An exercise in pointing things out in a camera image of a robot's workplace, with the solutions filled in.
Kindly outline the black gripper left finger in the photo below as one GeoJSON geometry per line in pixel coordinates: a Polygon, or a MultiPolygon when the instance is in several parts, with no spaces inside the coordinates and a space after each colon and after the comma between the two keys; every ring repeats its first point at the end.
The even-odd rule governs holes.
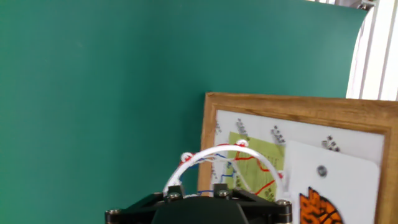
{"type": "Polygon", "coordinates": [[[155,192],[128,208],[115,208],[104,213],[105,224],[151,223],[155,213],[171,202],[182,200],[184,196],[181,185],[170,186],[166,193],[155,192]]]}

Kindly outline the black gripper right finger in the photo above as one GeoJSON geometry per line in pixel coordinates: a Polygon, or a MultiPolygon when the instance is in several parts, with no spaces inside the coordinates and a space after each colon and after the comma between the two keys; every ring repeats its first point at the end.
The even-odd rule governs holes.
{"type": "Polygon", "coordinates": [[[213,197],[239,205],[251,223],[255,223],[256,218],[262,218],[265,223],[293,223],[292,203],[286,199],[270,202],[243,189],[229,189],[227,184],[213,184],[213,197]]]}

